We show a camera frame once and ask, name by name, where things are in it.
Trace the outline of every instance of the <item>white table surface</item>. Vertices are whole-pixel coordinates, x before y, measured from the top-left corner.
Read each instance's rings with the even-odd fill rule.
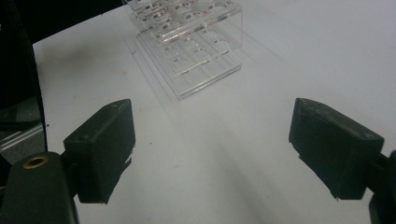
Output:
[[[336,201],[288,141],[297,97],[330,105],[396,148],[396,3],[251,0],[240,71],[177,100],[142,63],[124,8],[34,45],[49,150],[130,98],[136,147],[109,204],[81,223],[370,223]]]

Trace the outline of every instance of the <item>clear acrylic container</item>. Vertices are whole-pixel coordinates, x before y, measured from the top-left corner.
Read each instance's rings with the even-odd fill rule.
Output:
[[[178,98],[241,67],[242,8],[230,0],[122,0],[137,39]]]

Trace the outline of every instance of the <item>acrylic compartment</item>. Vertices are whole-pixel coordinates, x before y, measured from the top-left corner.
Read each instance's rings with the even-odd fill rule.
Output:
[[[178,98],[241,68],[242,8],[230,0],[123,0],[137,39]]]

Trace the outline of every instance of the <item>transparent plastic organizer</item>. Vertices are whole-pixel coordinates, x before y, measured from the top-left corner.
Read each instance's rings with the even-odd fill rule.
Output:
[[[123,0],[137,39],[179,98],[241,67],[242,8],[229,0]]]

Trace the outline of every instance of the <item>acrylic box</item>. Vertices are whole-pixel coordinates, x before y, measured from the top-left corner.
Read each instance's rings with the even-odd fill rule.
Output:
[[[229,0],[123,0],[138,41],[178,98],[241,68],[242,8]]]

